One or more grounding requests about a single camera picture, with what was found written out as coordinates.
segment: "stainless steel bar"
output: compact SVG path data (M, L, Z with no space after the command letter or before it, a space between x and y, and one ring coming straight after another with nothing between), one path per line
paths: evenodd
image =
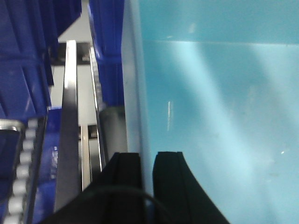
M80 192L76 41L67 41L54 211Z
M100 127L100 112L106 108L106 105L102 100L102 89L99 80L98 64L96 61L93 47L90 47L89 58L90 58L89 61L90 61L92 81L93 81L94 105L95 105L95 111L97 116L100 169L102 170L108 161L108 154L107 152L105 152L105 148L103 145L103 138L102 138L101 127Z
M88 126L81 126L81 170L82 170L82 190L91 182L90 156L89 156L89 138Z

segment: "light blue plastic panel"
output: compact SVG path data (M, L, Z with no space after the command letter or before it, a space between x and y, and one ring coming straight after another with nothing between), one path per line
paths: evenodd
M291 0L126 2L128 147L141 147L147 191L157 152L182 151L230 223L299 222L298 10Z
M139 2L144 39L299 42L299 2L296 0L141 0Z

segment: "metal rail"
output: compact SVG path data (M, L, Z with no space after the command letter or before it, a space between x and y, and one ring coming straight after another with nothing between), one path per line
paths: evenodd
M39 126L36 130L36 139L34 153L32 154L32 164L30 168L30 178L28 182L28 191L26 198L26 209L24 211L23 223L31 224L33 220L34 204L36 198L36 190L38 184L38 175L41 164L41 156L43 151L43 138L45 132L46 118L38 120Z
M64 90L54 211L80 192L76 41L66 43Z
M96 111L96 116L97 116L100 169L102 170L108 161L108 154L105 151L105 148L103 145L103 137L102 137L101 126L100 126L100 112L106 108L106 105L102 100L102 89L101 89L101 84L100 84L100 80L99 80L98 64L96 61L93 47L90 47L90 50L89 50L89 61L90 61L92 81L93 81L94 105L95 105L95 111Z
M81 126L81 170L82 170L82 190L91 182L91 164L89 154L88 126Z

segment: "metal post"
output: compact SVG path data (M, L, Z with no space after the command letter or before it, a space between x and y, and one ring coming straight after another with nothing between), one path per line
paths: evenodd
M91 182L88 126L81 126L82 190Z
M54 211L80 192L76 48L76 41L67 41Z

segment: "blue plastic bin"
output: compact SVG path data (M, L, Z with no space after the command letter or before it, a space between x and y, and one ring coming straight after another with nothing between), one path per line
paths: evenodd
M44 116L53 85L49 50L81 13L79 0L0 1L0 118Z
M124 105L121 63L98 63L98 68L103 101L108 106Z
M61 108L50 109L39 170L33 224L44 220L54 210L60 121Z
M7 208L7 200L0 202L0 220L4 217L5 208Z
M123 0L89 1L90 28L103 101L108 106L124 105L121 67L123 7Z
M96 56L121 61L121 32L124 0L90 0L90 27Z

